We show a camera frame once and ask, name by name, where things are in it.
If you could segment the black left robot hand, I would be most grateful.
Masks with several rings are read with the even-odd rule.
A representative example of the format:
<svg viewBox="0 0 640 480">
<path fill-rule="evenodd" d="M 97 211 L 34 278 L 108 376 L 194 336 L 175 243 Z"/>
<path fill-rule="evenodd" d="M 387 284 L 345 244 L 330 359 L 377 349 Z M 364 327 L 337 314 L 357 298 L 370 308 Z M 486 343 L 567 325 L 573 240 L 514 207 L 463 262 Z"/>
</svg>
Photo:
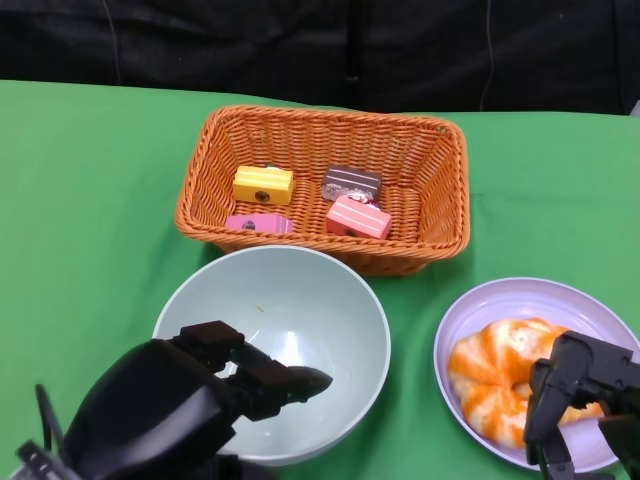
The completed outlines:
<svg viewBox="0 0 640 480">
<path fill-rule="evenodd" d="M 222 453 L 234 423 L 276 417 L 332 381 L 270 358 L 222 321 L 184 327 L 133 348 L 99 378 L 60 454 L 81 479 L 270 479 Z"/>
</svg>

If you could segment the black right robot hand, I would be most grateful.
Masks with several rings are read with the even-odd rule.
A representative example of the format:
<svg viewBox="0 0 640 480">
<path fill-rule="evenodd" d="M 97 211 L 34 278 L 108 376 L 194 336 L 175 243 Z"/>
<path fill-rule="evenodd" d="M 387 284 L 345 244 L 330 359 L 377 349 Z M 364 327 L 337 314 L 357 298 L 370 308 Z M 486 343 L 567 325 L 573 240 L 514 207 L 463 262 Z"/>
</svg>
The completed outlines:
<svg viewBox="0 0 640 480">
<path fill-rule="evenodd" d="M 524 440 L 527 462 L 544 479 L 610 479 L 610 474 L 578 473 L 559 429 L 568 408 L 601 406 L 598 426 L 631 479 L 639 477 L 639 364 L 633 352 L 575 332 L 561 334 L 548 359 L 531 368 L 532 395 Z"/>
</svg>

